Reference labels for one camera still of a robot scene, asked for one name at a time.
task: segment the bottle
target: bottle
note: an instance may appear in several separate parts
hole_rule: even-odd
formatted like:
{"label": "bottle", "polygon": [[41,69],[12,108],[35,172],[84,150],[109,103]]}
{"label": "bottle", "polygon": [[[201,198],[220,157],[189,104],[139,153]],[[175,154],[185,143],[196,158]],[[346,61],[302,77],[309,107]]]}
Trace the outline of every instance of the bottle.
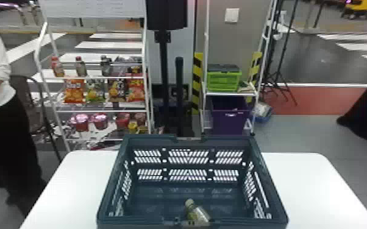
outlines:
{"label": "bottle", "polygon": [[102,71],[102,76],[107,76],[110,77],[112,74],[112,65],[111,65],[111,58],[105,58],[102,59],[103,56],[101,56],[101,71]]}
{"label": "bottle", "polygon": [[188,220],[200,221],[200,222],[209,222],[210,216],[201,206],[195,205],[193,199],[188,199],[185,202],[185,206],[188,211]]}
{"label": "bottle", "polygon": [[87,76],[87,67],[85,66],[85,63],[82,61],[80,56],[76,57],[76,71],[79,77]]}
{"label": "bottle", "polygon": [[63,65],[61,64],[59,58],[56,56],[51,57],[51,69],[56,77],[65,76]]}

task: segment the shopping basket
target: shopping basket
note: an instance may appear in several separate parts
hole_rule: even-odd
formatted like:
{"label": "shopping basket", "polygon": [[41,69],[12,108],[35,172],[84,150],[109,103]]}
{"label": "shopping basket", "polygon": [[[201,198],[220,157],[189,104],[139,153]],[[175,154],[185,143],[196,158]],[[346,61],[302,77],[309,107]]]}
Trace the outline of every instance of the shopping basket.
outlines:
{"label": "shopping basket", "polygon": [[[193,199],[211,222],[188,221]],[[253,137],[127,135],[97,215],[108,228],[285,228],[288,218]]]}

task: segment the purple storage box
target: purple storage box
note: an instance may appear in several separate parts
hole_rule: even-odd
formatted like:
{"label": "purple storage box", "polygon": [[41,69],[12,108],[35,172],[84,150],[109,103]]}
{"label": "purple storage box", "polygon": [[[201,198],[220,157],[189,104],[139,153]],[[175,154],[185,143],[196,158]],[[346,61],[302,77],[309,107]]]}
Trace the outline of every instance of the purple storage box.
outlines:
{"label": "purple storage box", "polygon": [[250,109],[242,96],[213,96],[212,118],[214,135],[242,135]]}

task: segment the green plastic crate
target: green plastic crate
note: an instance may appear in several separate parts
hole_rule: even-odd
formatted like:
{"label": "green plastic crate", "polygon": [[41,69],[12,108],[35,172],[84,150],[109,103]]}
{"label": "green plastic crate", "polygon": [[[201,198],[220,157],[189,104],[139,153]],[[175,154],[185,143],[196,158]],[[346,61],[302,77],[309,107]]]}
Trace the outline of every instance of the green plastic crate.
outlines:
{"label": "green plastic crate", "polygon": [[236,92],[242,71],[237,65],[208,65],[209,91]]}

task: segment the gray wall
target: gray wall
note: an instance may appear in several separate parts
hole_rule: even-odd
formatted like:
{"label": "gray wall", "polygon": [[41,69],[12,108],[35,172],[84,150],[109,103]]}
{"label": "gray wall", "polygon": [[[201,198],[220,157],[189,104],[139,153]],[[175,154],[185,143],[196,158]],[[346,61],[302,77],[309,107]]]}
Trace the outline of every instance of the gray wall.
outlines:
{"label": "gray wall", "polygon": [[[247,79],[252,53],[257,50],[270,0],[211,0],[209,63],[230,63],[242,68]],[[240,8],[239,21],[224,22],[226,8]],[[196,51],[204,51],[206,0],[198,0]]]}

